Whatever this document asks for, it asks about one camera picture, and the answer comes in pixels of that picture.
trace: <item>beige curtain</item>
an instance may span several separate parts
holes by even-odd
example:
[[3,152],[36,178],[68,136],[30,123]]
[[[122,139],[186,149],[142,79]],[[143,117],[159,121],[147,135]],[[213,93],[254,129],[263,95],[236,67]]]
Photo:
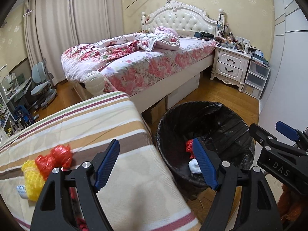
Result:
[[110,36],[124,35],[122,0],[107,0],[107,13]]
[[39,46],[46,67],[54,75],[53,83],[65,79],[61,55],[74,46],[68,0],[36,0],[35,17]]
[[72,0],[68,0],[68,6],[69,6],[69,17],[70,17],[70,30],[73,37],[74,45],[78,45],[78,37],[76,32],[76,24],[75,24],[75,18],[74,18],[74,11],[72,6]]
[[110,38],[106,0],[71,0],[79,44]]
[[32,13],[26,15],[23,20],[25,43],[30,66],[33,67],[39,61],[42,61],[43,56],[39,46],[38,35],[35,24],[35,3],[36,0],[25,1],[25,13],[32,10]]

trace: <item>carved headboard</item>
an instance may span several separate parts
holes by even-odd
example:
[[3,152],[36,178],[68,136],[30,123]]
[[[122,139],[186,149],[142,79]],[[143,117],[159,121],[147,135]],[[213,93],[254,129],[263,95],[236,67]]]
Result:
[[144,23],[145,29],[152,33],[158,26],[174,30],[204,31],[218,36],[216,20],[209,18],[199,8],[174,0],[152,13],[150,19]]

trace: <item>black trash bag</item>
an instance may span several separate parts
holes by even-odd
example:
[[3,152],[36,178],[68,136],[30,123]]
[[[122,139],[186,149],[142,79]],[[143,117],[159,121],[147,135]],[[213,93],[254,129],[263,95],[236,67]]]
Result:
[[190,153],[185,143],[200,137],[207,149],[215,151],[240,169],[254,160],[254,143],[246,123],[234,111],[218,102],[186,102],[169,109],[156,134],[158,150],[172,172],[176,185],[188,199],[205,190],[202,174],[192,174]]

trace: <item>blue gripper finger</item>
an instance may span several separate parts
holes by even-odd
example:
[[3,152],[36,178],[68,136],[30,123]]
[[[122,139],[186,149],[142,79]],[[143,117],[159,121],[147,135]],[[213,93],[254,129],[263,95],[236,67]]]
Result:
[[216,169],[197,138],[193,140],[192,145],[193,153],[197,159],[205,183],[209,185],[211,189],[216,190],[219,186],[217,182]]
[[276,123],[276,130],[293,142],[297,142],[299,140],[297,131],[281,121]]
[[120,143],[115,140],[113,145],[110,147],[108,153],[106,154],[103,162],[96,171],[96,181],[94,187],[99,191],[101,188],[106,186],[108,178],[111,174],[114,164],[120,153]]

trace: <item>wallpaper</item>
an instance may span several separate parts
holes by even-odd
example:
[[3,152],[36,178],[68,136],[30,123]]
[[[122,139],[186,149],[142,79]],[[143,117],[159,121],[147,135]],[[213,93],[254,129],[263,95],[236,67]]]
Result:
[[[6,64],[5,59],[4,59],[4,53],[3,51],[0,49],[0,68],[3,67]],[[0,71],[0,77],[5,77],[9,74],[9,71],[7,70],[7,67],[2,69]]]
[[25,4],[22,3],[12,10],[5,19],[7,24],[0,28],[0,54],[2,53],[8,71],[27,58],[23,30],[24,7]]
[[[137,31],[141,27],[141,12],[151,14],[162,7],[166,0],[122,0],[125,33]],[[226,14],[232,34],[250,40],[251,45],[260,48],[269,60],[274,34],[273,0],[177,0],[207,12],[210,18],[217,19],[219,9]]]

